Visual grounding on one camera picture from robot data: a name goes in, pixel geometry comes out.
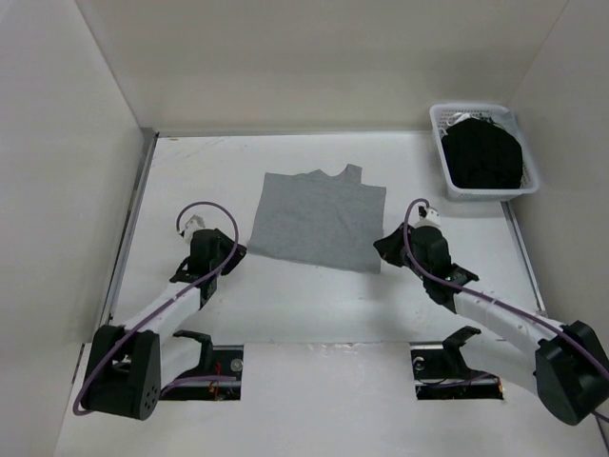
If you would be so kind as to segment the grey tank top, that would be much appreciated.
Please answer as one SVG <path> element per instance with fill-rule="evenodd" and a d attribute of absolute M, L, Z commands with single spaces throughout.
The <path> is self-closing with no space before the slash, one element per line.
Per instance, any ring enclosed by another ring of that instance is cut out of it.
<path fill-rule="evenodd" d="M 248 242 L 252 253 L 316 267 L 378 274 L 386 188 L 362 182 L 348 164 L 331 176 L 265 174 Z"/>

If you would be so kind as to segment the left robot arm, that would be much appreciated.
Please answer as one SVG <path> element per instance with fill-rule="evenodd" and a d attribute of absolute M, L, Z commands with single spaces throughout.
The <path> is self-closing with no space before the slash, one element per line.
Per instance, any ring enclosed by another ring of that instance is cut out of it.
<path fill-rule="evenodd" d="M 240 400 L 243 348 L 216 346 L 184 322 L 210 301 L 219 278 L 244 260 L 247 249 L 218 229 L 183 235 L 189 255 L 163 293 L 124 323 L 96 330 L 75 415 L 144 421 L 161 401 Z"/>

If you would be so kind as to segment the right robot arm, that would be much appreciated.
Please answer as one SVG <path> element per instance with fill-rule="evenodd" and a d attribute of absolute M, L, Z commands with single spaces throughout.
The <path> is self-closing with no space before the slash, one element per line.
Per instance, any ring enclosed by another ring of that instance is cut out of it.
<path fill-rule="evenodd" d="M 377 240 L 387 264 L 412 270 L 430 299 L 496 333 L 523 355 L 490 358 L 488 371 L 535 394 L 559 421 L 576 426 L 608 399 L 608 356 L 594 330 L 582 321 L 562 324 L 503 302 L 478 287 L 475 273 L 454 263 L 448 243 L 434 227 L 402 224 Z"/>

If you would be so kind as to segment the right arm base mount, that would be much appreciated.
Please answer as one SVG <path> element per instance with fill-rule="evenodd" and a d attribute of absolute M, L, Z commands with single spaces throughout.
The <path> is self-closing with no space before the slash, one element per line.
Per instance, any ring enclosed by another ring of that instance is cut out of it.
<path fill-rule="evenodd" d="M 503 400 L 502 384 L 494 374 L 470 368 L 461 353 L 481 330 L 465 326 L 441 342 L 410 347 L 415 394 L 420 401 Z"/>

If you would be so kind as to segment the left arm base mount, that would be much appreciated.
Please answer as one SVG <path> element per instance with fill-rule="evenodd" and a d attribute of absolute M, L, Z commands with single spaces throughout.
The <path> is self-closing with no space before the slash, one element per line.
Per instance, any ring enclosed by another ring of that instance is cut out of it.
<path fill-rule="evenodd" d="M 163 401 L 238 401 L 245 348 L 217 346 L 209 335 L 176 331 L 161 347 Z"/>

